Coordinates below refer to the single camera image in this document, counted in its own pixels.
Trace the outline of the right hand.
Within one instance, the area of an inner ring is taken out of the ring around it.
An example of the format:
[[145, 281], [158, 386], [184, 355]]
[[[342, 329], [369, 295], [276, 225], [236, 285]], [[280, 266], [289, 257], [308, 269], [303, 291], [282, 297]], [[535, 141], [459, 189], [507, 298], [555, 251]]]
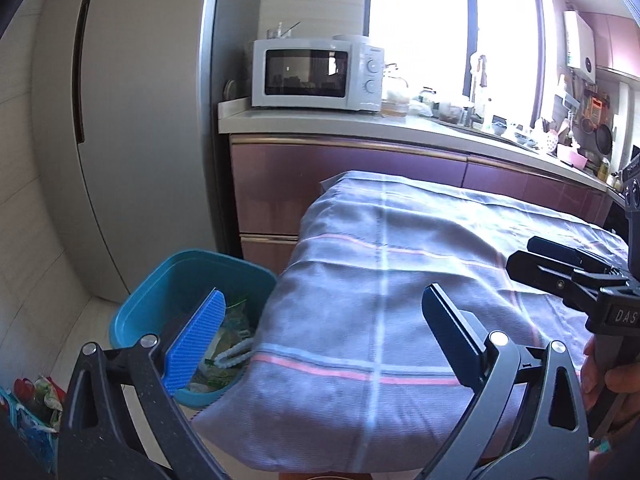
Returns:
[[639, 418], [639, 338], [594, 335], [580, 371], [591, 437], [633, 425]]

